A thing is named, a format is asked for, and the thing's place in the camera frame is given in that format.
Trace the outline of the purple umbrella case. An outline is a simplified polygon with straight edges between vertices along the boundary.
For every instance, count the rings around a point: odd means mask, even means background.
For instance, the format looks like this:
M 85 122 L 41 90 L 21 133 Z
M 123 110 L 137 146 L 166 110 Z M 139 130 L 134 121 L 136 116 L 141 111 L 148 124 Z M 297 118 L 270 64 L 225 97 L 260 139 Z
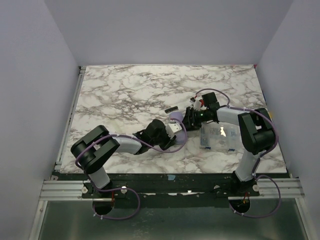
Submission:
M 166 131 L 168 136 L 175 138 L 176 145 L 183 145 L 186 140 L 186 134 L 181 125 L 184 115 L 180 111 L 174 111 L 169 114 L 170 122 L 166 125 Z

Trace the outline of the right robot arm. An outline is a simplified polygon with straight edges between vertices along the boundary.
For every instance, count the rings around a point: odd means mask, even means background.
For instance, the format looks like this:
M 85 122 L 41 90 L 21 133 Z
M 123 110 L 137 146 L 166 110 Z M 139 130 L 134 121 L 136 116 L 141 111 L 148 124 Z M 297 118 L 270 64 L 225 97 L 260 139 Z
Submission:
M 228 123 L 239 126 L 244 152 L 238 167 L 233 171 L 230 191 L 237 193 L 245 190 L 256 181 L 256 170 L 261 158 L 271 152 L 278 144 L 279 136 L 268 111 L 220 105 L 212 91 L 202 95 L 200 107 L 196 107 L 197 96 L 193 106 L 187 107 L 182 123 L 187 131 L 199 130 L 205 122 Z

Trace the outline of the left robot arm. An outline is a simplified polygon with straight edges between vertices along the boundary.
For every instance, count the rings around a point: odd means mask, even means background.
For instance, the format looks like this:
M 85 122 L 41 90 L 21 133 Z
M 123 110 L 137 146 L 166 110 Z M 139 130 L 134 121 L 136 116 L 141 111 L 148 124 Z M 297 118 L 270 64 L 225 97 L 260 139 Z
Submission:
M 176 133 L 182 127 L 177 122 L 164 124 L 154 119 L 145 129 L 132 136 L 121 137 L 99 125 L 73 144 L 70 151 L 76 164 L 84 170 L 98 189 L 105 189 L 111 180 L 104 164 L 114 153 L 141 155 L 154 146 L 165 151 L 175 144 Z

